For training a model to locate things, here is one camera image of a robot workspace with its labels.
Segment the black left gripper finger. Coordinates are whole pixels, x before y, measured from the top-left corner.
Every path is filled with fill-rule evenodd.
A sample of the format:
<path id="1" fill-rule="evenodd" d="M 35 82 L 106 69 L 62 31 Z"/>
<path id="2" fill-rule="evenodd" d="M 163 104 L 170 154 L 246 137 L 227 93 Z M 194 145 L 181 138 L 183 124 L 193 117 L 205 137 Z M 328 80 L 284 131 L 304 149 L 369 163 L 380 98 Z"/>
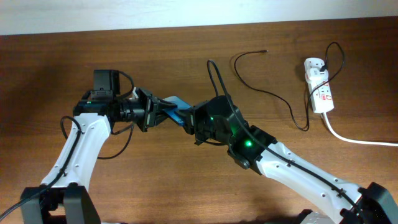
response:
<path id="1" fill-rule="evenodd" d="M 160 123 L 164 122 L 166 119 L 169 119 L 167 113 L 160 113 L 155 116 L 154 125 L 159 125 Z"/>
<path id="2" fill-rule="evenodd" d="M 163 100 L 161 98 L 154 98 L 154 111 L 156 113 L 163 113 L 166 110 L 171 110 L 177 108 L 175 103 Z"/>

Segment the blue Galaxy smartphone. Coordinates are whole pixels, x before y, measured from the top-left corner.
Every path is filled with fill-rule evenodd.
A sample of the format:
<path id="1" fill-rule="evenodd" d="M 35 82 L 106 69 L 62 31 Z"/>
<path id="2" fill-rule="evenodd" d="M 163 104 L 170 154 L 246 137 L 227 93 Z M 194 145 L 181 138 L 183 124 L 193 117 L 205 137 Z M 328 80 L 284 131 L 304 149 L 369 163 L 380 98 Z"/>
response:
<path id="1" fill-rule="evenodd" d="M 169 103 L 173 103 L 173 104 L 177 105 L 176 108 L 164 109 L 164 111 L 168 115 L 168 117 L 171 120 L 173 120 L 176 124 L 178 124 L 179 126 L 184 126 L 185 119 L 183 118 L 182 115 L 178 115 L 178 112 L 187 110 L 187 109 L 191 108 L 192 106 L 177 96 L 170 96 L 170 97 L 164 98 L 164 100 Z"/>

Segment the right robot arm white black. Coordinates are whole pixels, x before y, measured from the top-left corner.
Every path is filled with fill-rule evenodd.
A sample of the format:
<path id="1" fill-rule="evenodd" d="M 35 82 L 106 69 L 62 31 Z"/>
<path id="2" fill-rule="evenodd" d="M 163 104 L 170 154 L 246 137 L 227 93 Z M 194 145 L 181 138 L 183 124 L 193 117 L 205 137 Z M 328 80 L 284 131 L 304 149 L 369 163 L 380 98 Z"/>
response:
<path id="1" fill-rule="evenodd" d="M 175 120 L 199 143 L 213 139 L 243 169 L 284 184 L 320 209 L 304 223 L 397 223 L 397 204 L 390 192 L 373 182 L 368 188 L 335 177 L 289 150 L 275 137 L 248 125 L 229 97 L 216 96 L 190 106 L 176 96 Z"/>

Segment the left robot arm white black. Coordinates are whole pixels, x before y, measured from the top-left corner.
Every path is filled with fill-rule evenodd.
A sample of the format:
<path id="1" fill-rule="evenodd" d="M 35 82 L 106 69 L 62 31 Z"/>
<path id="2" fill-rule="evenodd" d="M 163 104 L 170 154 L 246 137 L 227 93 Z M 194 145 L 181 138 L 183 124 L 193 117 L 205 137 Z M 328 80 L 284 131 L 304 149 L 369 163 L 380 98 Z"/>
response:
<path id="1" fill-rule="evenodd" d="M 105 141 L 117 132 L 117 122 L 127 129 L 137 126 L 142 132 L 167 118 L 175 103 L 134 86 L 121 93 L 119 70 L 95 70 L 94 87 L 73 109 L 66 143 L 50 172 L 38 187 L 24 189 L 19 206 L 24 223 L 101 223 L 89 196 L 90 179 Z"/>

